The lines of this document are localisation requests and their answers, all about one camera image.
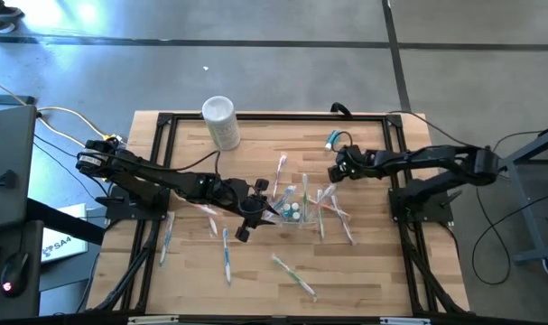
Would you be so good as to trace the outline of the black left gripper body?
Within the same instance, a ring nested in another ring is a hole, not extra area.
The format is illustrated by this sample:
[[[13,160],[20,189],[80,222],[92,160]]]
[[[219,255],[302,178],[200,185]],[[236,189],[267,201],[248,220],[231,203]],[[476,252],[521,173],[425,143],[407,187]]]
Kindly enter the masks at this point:
[[[241,242],[246,242],[249,239],[250,228],[256,229],[258,226],[270,224],[270,221],[255,219],[255,217],[259,217],[262,214],[257,212],[257,202],[260,200],[267,201],[264,191],[268,188],[268,185],[268,180],[257,179],[255,185],[252,186],[255,192],[238,202],[238,210],[244,220],[242,225],[237,229],[235,237]]]

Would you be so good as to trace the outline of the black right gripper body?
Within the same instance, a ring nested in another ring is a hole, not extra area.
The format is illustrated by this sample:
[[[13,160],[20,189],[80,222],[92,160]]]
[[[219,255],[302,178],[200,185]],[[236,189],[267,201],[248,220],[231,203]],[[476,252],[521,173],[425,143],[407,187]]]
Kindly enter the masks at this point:
[[[337,151],[335,164],[328,169],[330,181],[373,178],[376,174],[373,171],[375,154],[376,150],[365,150],[362,153],[356,144],[344,145]]]

